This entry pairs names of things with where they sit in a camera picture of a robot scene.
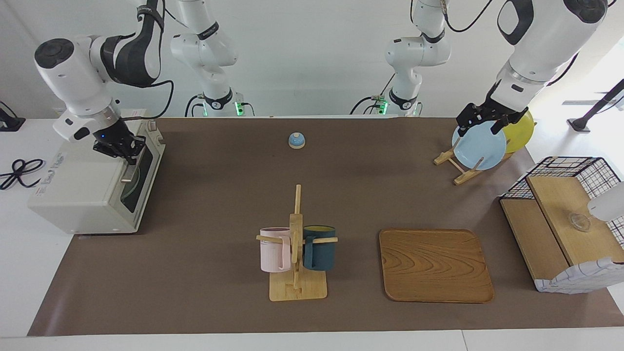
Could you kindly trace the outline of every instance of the wire basket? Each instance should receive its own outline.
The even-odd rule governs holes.
[[[535,199],[527,177],[575,177],[591,199],[615,187],[621,180],[602,157],[547,157],[522,176],[501,199]],[[607,226],[624,248],[624,217]]]

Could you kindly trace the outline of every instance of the mug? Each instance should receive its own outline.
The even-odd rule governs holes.
[[[303,267],[310,270],[330,270],[334,267],[336,243],[314,244],[317,238],[336,236],[336,228],[328,225],[309,225],[303,228]]]
[[[260,269],[269,273],[287,272],[291,269],[290,228],[260,229],[260,235],[282,239],[282,244],[260,241]]]

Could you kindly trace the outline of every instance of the brown table mat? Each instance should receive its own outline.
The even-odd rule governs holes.
[[[333,332],[611,327],[606,289],[535,286],[495,197],[533,162],[526,150],[457,187],[433,158],[453,119],[162,119],[167,149],[138,235],[74,237],[29,335]],[[306,147],[290,149],[294,131]],[[288,225],[303,185],[305,224],[337,228],[323,300],[270,302],[258,229]],[[469,229],[495,289],[485,305],[393,302],[383,228]]]

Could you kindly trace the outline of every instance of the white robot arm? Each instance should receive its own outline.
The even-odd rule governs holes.
[[[418,67],[438,66],[451,57],[451,45],[444,37],[444,15],[440,0],[417,0],[412,8],[419,37],[402,37],[388,45],[386,60],[394,68],[394,86],[388,90],[387,113],[412,113],[422,84]]]
[[[51,39],[35,52],[37,70],[54,94],[67,105],[54,129],[75,142],[89,134],[94,150],[123,157],[135,164],[144,147],[120,119],[106,82],[149,87],[160,75],[160,46],[164,31],[164,1],[132,0],[138,29],[128,36]]]
[[[468,104],[457,116],[459,135],[485,121],[497,121],[494,134],[508,123],[517,123],[529,102],[590,39],[606,13],[606,0],[507,0],[498,26],[514,45],[514,53],[485,102]]]
[[[171,52],[193,69],[203,89],[204,106],[211,117],[240,115],[237,94],[222,67],[232,66],[238,53],[232,40],[214,18],[210,0],[178,0],[182,21],[194,34],[178,34],[171,40]]]

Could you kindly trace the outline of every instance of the wooden tray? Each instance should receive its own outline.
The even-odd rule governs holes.
[[[384,229],[379,245],[391,300],[483,304],[494,298],[481,244],[469,230]]]

